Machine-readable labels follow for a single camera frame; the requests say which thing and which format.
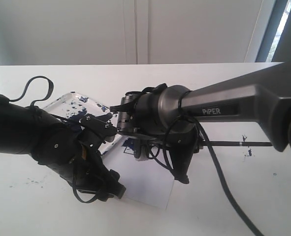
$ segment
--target white paper sheet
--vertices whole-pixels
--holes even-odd
[[[119,182],[127,188],[125,197],[165,209],[174,177],[154,160],[136,161],[133,150],[123,146],[124,140],[104,157],[104,165],[120,174]]]

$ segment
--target transparent plastic tray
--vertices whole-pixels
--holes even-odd
[[[84,115],[92,114],[94,116],[101,116],[109,113],[109,108],[105,105],[94,101],[92,98],[76,92],[70,92],[56,101],[50,103],[43,108],[45,111],[64,118],[79,121]],[[115,114],[110,122],[113,126],[117,126],[118,115]],[[74,132],[79,132],[81,127],[79,125],[71,124],[70,127]],[[116,135],[111,143],[105,143],[98,149],[101,155],[105,155],[114,145],[121,139],[121,135]]]

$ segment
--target metal rod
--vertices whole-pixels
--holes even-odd
[[[236,142],[236,141],[211,141],[212,146],[222,147],[272,147],[270,142]]]

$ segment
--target piper logo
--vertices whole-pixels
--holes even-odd
[[[221,111],[220,108],[207,108],[202,109],[204,115],[220,115]]]

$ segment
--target white table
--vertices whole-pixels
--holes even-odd
[[[271,65],[0,66],[0,93],[17,98],[29,78],[45,75],[55,90],[40,107],[69,91],[117,105],[129,90],[164,82],[193,90]],[[46,91],[45,81],[35,81],[18,104],[27,106]],[[256,123],[204,126],[211,140],[241,141],[246,134],[247,141],[267,141]],[[253,156],[245,158],[247,150],[215,148],[233,195],[266,236],[291,235],[291,150],[254,147]],[[86,205],[64,180],[29,156],[0,154],[0,235],[252,236],[226,199],[207,149],[193,157],[188,175],[189,185],[174,183],[166,210],[129,199]]]

